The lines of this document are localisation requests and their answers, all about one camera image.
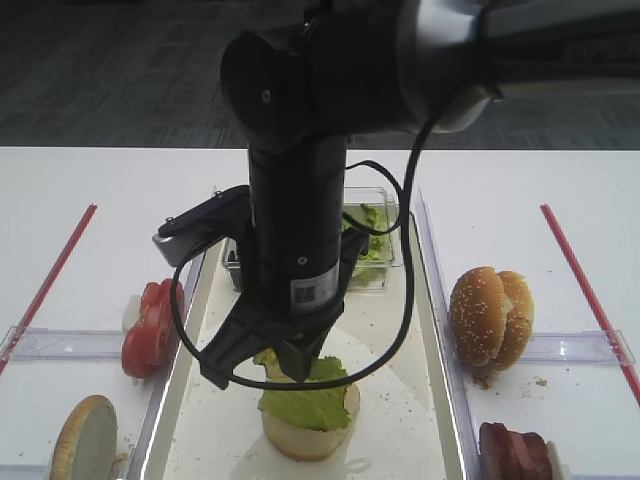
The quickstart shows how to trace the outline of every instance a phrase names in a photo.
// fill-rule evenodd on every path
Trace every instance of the hamburger bun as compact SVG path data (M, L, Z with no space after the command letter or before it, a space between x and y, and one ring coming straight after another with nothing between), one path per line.
M62 427L51 460L50 480L109 480L118 423L102 395L82 400Z
M349 435L360 410L360 391L355 384L347 387L344 408L351 414L347 428L322 432L293 426L269 413L262 413L264 433L282 454L293 460L315 462L329 457Z
M522 275L492 267L469 270L451 294L450 320L458 355L475 367L503 371L524 352L533 299Z

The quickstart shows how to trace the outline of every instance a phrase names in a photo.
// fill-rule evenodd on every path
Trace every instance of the sliced tomato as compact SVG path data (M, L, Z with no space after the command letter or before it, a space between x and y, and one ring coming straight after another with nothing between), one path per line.
M144 292L142 293L142 300L140 300L140 314L145 315L151 305L153 305L158 300L158 294L160 293L160 284L156 282L149 282L147 286L144 287Z
M138 328L140 336L140 358L149 365L162 365L167 358L167 340L171 330L170 311L165 302L152 305Z
M138 374L144 374L151 367L155 368L162 365L167 359L167 343L169 333L173 325L173 314L171 311L171 279L165 279L162 284L149 282L142 294L140 305L140 320L129 331L133 340L129 339L129 335L125 339L123 345L123 368L125 373L125 348L136 349L135 353L127 351L127 361L129 362L130 371ZM184 289L182 284L178 283L176 290L176 300L180 306L180 313L184 310Z
M140 357L140 345L144 341L139 325L134 326L124 339L122 344L122 370L134 378L149 378L158 367L146 363Z

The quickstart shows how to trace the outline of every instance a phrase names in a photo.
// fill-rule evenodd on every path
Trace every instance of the white label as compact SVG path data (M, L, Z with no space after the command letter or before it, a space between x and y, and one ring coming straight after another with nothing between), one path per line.
M313 278L291 280L291 313L309 313L329 302L338 291L339 262Z

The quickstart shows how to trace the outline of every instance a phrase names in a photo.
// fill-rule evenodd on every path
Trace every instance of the red straw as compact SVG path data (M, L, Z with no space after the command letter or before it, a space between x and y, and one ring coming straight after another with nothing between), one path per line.
M87 228L87 225L89 224L89 221L93 217L93 214L96 212L97 208L98 207L94 204L91 204L87 207L87 210L84 212L84 215L82 215L82 218L80 219L80 223L78 223L78 226L76 226L75 230L71 234L71 237L67 241L67 244L62 249L62 252L60 252L56 263L54 263L53 267L51 267L51 270L49 270L47 277L44 279L44 282L42 282L42 285L40 285L40 289L38 290L38 293L36 293L36 296L33 297L33 300L29 304L27 311L24 312L24 315L22 316L18 327L16 328L15 332L13 332L11 340L9 340L9 344L7 346L7 349L5 350L5 357L3 359L0 359L0 375L2 375L2 372L7 366L7 363L9 363L11 352L16 347L16 345L18 345L18 343L22 339L22 336L24 335L24 332L27 330L27 327L29 326L29 324L31 324L33 317L35 317L38 309L40 308L40 305L42 305L42 302L47 296L47 293L49 293L53 282L58 277L60 270L62 270L62 267L69 258L69 255L71 255L71 252L78 243L78 240L80 240L80 237Z
M584 293L584 296L586 297L587 302L589 302L589 306L591 307L593 314L600 324L600 328L605 332L611 334L610 339L613 344L614 351L616 352L618 357L622 357L625 360L624 363L626 363L626 365L620 364L620 368L622 369L622 373L627 379L627 383L629 383L629 386L631 387L631 390L633 391L633 394L635 395L636 400L640 405L640 381L638 380L638 376L636 375L633 365L629 364L629 359L627 358L624 349L620 348L620 346L618 345L618 342L614 335L613 327L611 326L611 322L609 322L609 319L607 318L607 314L604 313L604 309L602 308L602 305L600 305L598 297L596 297L596 294L591 288L591 284L589 283L587 276L585 275L582 267L580 266L580 263L578 262L578 259L573 253L567 237L564 236L558 220L556 220L556 217L553 215L551 207L545 204L541 205L540 209L542 210L544 217L547 219L547 223L549 224L549 227L551 227L551 231L556 237L556 240L558 242L558 245L560 245L560 248L562 249L564 257L567 259L567 262L569 262L569 266L571 266L571 270L573 270L573 274L580 284L582 293Z

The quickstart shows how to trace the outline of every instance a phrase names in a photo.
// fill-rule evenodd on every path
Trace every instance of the gray carpet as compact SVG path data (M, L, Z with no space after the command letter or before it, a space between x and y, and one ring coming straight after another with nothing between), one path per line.
M0 0L0 145L238 148L220 95L224 46L298 21L297 0ZM406 134L354 148L408 148ZM640 149L640 96L493 105L430 148Z

